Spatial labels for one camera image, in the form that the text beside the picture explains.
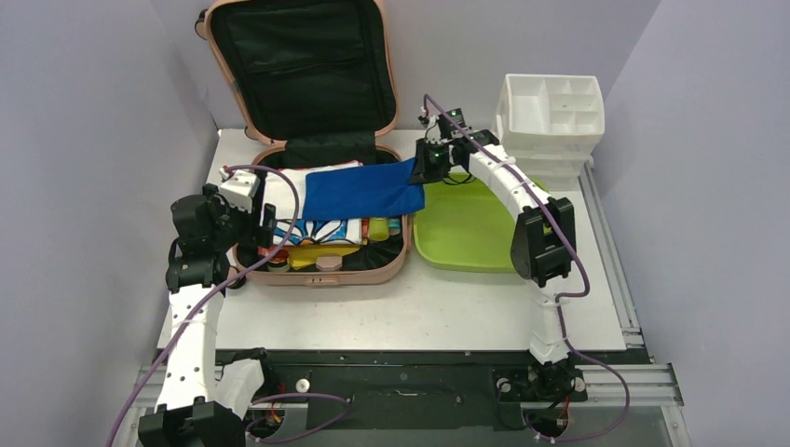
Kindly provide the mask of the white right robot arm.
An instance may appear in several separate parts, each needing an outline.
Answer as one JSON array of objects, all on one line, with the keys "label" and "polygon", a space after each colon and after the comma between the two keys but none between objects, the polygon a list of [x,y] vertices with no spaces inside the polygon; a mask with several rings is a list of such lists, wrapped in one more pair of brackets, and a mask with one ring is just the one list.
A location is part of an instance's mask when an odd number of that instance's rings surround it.
[{"label": "white right robot arm", "polygon": [[[467,126],[460,109],[438,115],[422,111],[418,120],[426,134],[415,143],[409,182],[447,182],[451,169],[461,167],[482,182],[514,220],[510,258],[516,273],[540,288],[554,278],[567,278],[579,259],[572,203],[541,189],[517,167],[495,134]],[[533,361],[523,384],[537,400],[562,401],[578,389],[562,315],[567,299],[561,292],[533,305],[537,322],[528,348]]]}]

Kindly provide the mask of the blue cloth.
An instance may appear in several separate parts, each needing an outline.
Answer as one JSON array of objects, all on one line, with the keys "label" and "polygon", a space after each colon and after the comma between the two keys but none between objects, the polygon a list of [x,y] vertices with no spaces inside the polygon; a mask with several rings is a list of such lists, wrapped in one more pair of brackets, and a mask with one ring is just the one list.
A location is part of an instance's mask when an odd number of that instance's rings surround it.
[{"label": "blue cloth", "polygon": [[424,187],[409,183],[413,166],[408,159],[309,173],[301,217],[308,221],[388,218],[423,210]]}]

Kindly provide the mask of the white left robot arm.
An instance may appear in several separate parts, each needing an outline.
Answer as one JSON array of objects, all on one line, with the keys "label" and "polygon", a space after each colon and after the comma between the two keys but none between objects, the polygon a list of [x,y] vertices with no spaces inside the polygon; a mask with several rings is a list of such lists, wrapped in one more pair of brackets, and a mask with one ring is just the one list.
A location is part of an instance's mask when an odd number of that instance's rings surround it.
[{"label": "white left robot arm", "polygon": [[257,184],[217,186],[170,206],[177,237],[168,255],[171,331],[163,350],[166,377],[153,413],[143,416],[144,446],[242,446],[242,397],[271,398],[278,375],[258,359],[245,359],[215,378],[216,337],[231,281],[228,251],[252,230]]}]

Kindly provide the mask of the pink hard-shell suitcase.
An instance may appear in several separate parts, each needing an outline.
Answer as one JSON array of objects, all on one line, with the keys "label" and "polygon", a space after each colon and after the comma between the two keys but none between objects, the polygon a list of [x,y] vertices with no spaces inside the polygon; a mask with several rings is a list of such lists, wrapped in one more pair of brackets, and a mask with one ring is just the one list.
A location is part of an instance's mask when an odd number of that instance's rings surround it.
[{"label": "pink hard-shell suitcase", "polygon": [[379,139],[398,118],[379,1],[218,1],[195,24],[277,169],[399,161]]}]

